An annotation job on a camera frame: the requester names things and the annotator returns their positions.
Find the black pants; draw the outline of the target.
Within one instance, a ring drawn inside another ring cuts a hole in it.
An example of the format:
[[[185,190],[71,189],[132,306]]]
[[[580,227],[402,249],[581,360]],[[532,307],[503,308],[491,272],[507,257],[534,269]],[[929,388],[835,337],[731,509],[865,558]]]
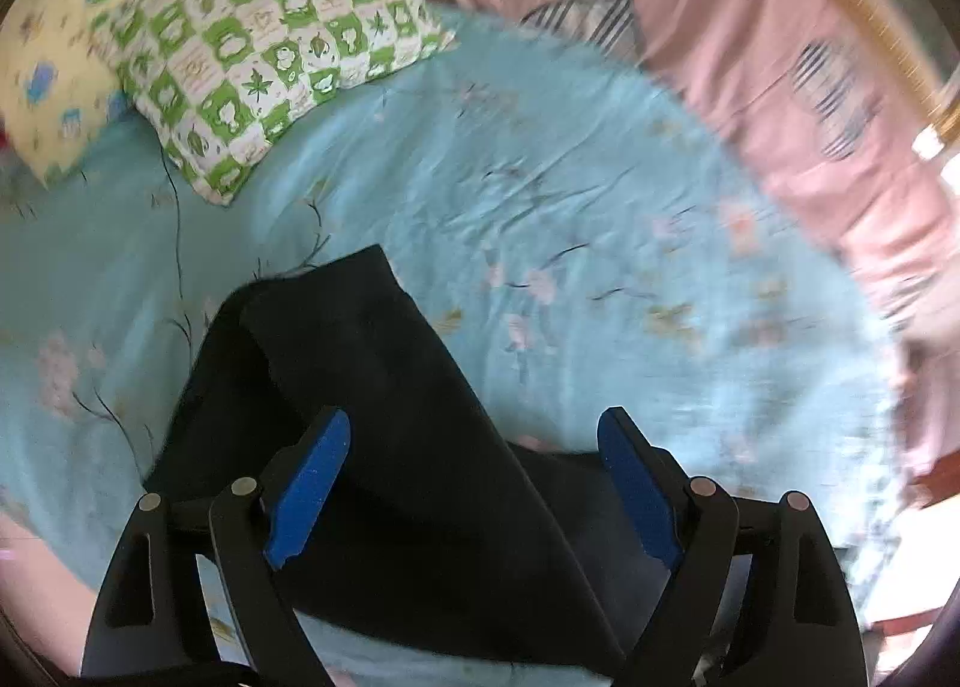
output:
[[[506,442],[370,247],[229,295],[146,489],[172,500],[258,476],[324,407],[352,439],[293,606],[441,655],[620,671],[664,586],[594,453]]]

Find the teal floral bed sheet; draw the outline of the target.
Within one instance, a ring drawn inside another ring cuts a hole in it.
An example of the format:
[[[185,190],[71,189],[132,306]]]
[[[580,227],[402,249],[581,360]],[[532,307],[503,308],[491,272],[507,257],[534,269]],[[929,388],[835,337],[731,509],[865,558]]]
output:
[[[281,105],[301,49],[178,73],[52,190],[2,173],[2,508],[86,583],[231,290],[381,245],[508,439],[625,406],[737,494],[811,494],[856,604],[892,545],[893,344],[841,263],[646,74],[444,10],[451,45]]]

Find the yellow cartoon pillow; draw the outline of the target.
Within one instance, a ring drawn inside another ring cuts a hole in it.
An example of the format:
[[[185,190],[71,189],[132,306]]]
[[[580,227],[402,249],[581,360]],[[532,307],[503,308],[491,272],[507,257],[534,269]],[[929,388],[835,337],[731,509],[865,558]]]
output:
[[[94,21],[122,0],[13,0],[2,21],[2,127],[32,175],[52,185],[127,109],[93,55]]]

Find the green checkered pillow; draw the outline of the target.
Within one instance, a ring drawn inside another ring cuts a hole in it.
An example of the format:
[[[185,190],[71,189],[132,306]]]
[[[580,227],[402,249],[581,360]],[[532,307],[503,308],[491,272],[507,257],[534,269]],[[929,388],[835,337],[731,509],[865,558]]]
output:
[[[125,0],[91,29],[172,165],[220,206],[296,120],[453,38],[427,0]]]

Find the pink heart pattern quilt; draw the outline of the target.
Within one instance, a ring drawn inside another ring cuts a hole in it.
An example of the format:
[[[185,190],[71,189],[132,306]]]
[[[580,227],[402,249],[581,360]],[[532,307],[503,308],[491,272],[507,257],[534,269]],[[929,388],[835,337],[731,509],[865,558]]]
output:
[[[958,453],[958,205],[914,154],[924,120],[836,0],[444,0],[596,43],[667,84],[901,329],[908,474]]]

